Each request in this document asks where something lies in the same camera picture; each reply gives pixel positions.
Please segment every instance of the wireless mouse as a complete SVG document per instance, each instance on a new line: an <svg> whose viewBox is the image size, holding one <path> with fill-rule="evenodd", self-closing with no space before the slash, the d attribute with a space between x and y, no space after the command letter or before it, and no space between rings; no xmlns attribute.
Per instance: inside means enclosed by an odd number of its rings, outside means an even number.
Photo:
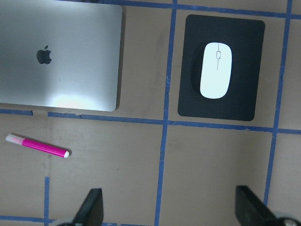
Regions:
<svg viewBox="0 0 301 226"><path fill-rule="evenodd" d="M202 96L219 99L228 90L232 68L232 52L228 45L210 42L206 45L200 82Z"/></svg>

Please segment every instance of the laptop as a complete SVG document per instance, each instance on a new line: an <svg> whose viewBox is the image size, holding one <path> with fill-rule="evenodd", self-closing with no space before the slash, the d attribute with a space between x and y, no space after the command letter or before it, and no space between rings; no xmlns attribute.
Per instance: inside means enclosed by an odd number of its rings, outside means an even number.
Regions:
<svg viewBox="0 0 301 226"><path fill-rule="evenodd" d="M0 103L114 111L122 9L0 1Z"/></svg>

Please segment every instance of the pen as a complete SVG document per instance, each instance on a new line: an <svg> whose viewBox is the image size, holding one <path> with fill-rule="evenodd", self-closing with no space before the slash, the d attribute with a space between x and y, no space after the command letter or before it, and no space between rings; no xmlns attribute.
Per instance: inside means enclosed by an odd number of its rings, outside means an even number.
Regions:
<svg viewBox="0 0 301 226"><path fill-rule="evenodd" d="M38 141L18 137L18 136L12 135L12 134L9 134L5 138L5 140L8 141L8 142L17 144L17 145L30 147L30 148L33 148L33 149L36 149L36 150L39 150L39 151L42 151L42 152L57 155L57 156L60 156L62 158L67 158L69 156L69 152L62 149L62 148L53 147L53 146L46 145L46 144L43 144L43 143L38 142Z"/></svg>

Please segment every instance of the black mouse pad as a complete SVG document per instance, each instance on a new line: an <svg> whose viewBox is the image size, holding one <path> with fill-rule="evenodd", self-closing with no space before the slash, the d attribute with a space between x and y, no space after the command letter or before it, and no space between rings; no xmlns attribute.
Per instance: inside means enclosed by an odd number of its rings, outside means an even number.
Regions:
<svg viewBox="0 0 301 226"><path fill-rule="evenodd" d="M178 113L181 116L251 121L265 24L263 21L189 15L186 19ZM227 44L232 68L227 93L209 99L200 93L205 46Z"/></svg>

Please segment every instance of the black logo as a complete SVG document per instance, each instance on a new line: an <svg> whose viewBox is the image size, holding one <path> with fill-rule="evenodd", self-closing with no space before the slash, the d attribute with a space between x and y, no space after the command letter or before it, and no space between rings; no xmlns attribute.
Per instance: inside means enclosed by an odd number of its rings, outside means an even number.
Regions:
<svg viewBox="0 0 301 226"><path fill-rule="evenodd" d="M38 59L38 62L40 64L50 64L51 62L51 59L50 59L50 53L51 51L47 49L48 46L45 46L44 50L39 50L37 52L37 59Z"/></svg>

